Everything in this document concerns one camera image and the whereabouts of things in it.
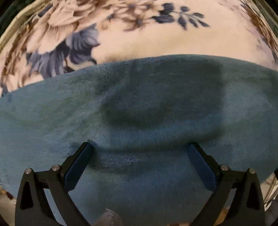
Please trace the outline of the blue denim jeans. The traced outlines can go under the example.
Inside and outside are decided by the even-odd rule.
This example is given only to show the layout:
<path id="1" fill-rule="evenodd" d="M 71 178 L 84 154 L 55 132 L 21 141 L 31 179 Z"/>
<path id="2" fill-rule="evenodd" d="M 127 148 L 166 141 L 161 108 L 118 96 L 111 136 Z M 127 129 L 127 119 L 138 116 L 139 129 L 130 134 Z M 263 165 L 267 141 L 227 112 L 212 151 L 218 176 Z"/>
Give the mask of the blue denim jeans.
<path id="1" fill-rule="evenodd" d="M 27 168 L 61 164 L 85 141 L 95 154 L 71 198 L 94 223 L 193 221 L 211 193 L 188 159 L 198 143 L 260 181 L 278 167 L 278 72 L 225 57 L 172 55 L 106 63 L 0 98 L 0 183 L 17 195 Z"/>

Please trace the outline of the floral fleece bed blanket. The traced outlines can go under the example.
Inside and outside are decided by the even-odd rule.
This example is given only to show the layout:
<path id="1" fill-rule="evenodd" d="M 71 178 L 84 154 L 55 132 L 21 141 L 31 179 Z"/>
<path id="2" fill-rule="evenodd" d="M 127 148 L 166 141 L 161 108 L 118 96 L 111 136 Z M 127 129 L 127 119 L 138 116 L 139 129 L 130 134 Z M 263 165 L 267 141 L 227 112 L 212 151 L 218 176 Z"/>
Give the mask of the floral fleece bed blanket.
<path id="1" fill-rule="evenodd" d="M 172 54 L 278 71 L 278 16 L 264 0 L 47 0 L 0 53 L 0 98 L 92 65 Z"/>

